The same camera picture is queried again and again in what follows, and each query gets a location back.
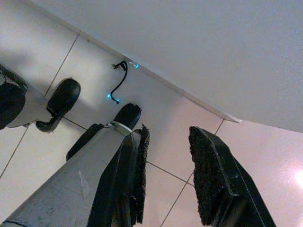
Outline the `black robot right foot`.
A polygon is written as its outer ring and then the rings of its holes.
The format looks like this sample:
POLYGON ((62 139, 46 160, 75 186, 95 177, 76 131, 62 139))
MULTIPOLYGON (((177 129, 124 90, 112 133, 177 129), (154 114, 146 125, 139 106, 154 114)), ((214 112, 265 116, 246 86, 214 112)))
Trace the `black robot right foot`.
MULTIPOLYGON (((138 105, 128 103, 121 108, 113 121, 118 122, 132 130, 140 119, 141 111, 142 110, 138 105)), ((97 132, 99 132, 104 127, 105 126, 103 124, 95 123, 91 125, 68 151, 66 155, 66 161, 69 161, 84 145, 86 145, 95 136, 97 132)))

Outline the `black robot foot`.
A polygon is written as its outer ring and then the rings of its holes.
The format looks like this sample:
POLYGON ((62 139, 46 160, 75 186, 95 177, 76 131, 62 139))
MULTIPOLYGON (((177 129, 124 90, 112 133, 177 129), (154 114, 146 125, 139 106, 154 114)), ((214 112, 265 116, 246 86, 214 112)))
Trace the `black robot foot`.
POLYGON ((47 111, 52 118, 49 122, 36 121, 36 127, 42 132, 53 132, 62 118, 72 109, 80 96, 80 84, 72 79, 62 80, 47 103, 47 111))
MULTIPOLYGON (((128 103, 121 108, 113 121, 118 122, 132 130, 140 119, 141 111, 142 110, 138 105, 128 103)), ((69 161, 84 145, 86 145, 95 136, 97 132, 99 132, 104 127, 105 126, 103 124, 95 123, 91 125, 68 151, 66 155, 66 161, 69 161)))

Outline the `black robot left foot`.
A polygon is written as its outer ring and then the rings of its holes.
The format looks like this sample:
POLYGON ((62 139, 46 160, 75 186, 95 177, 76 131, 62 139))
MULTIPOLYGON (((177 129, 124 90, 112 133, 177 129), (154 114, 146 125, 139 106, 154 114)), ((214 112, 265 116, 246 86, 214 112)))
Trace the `black robot left foot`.
POLYGON ((80 96, 80 84, 72 79, 62 80, 47 103, 47 111, 52 118, 49 122, 36 121, 36 127, 42 132, 53 132, 62 118, 72 109, 80 96))

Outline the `silver robot right leg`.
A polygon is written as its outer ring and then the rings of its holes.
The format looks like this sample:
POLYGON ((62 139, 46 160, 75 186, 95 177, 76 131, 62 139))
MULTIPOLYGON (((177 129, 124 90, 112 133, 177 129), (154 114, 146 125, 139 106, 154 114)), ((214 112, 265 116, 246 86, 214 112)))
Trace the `silver robot right leg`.
POLYGON ((141 136, 115 127, 100 129, 0 227, 86 227, 101 175, 124 145, 141 136))

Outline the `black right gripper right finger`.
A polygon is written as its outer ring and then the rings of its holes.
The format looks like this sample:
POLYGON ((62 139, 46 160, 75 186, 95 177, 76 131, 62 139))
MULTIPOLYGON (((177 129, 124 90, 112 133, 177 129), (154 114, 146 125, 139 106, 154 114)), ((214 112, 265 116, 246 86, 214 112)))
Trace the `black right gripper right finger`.
POLYGON ((218 136, 191 126, 189 143, 204 226, 276 227, 253 179, 218 136))

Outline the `silver robot leg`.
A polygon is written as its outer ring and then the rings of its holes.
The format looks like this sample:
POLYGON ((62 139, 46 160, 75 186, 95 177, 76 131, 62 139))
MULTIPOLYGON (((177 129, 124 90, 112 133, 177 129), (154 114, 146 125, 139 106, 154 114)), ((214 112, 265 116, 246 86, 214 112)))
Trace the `silver robot leg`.
POLYGON ((100 129, 0 227, 86 227, 101 175, 124 145, 141 136, 115 127, 100 129))
POLYGON ((47 99, 20 75, 0 62, 0 130, 49 121, 47 99))

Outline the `silver robot left leg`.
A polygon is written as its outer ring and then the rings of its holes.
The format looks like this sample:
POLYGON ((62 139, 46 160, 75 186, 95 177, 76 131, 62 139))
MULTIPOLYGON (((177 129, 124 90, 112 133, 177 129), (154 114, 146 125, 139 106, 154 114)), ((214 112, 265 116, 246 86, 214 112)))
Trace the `silver robot left leg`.
POLYGON ((0 62, 0 130, 49 121, 47 99, 20 75, 0 62))

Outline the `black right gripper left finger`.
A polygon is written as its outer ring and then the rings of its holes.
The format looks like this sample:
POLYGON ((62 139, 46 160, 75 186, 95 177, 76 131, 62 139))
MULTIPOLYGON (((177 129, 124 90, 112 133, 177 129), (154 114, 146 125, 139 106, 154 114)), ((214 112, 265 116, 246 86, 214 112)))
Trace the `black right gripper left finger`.
POLYGON ((98 183, 88 227, 134 227, 143 222, 149 129, 127 135, 98 183))

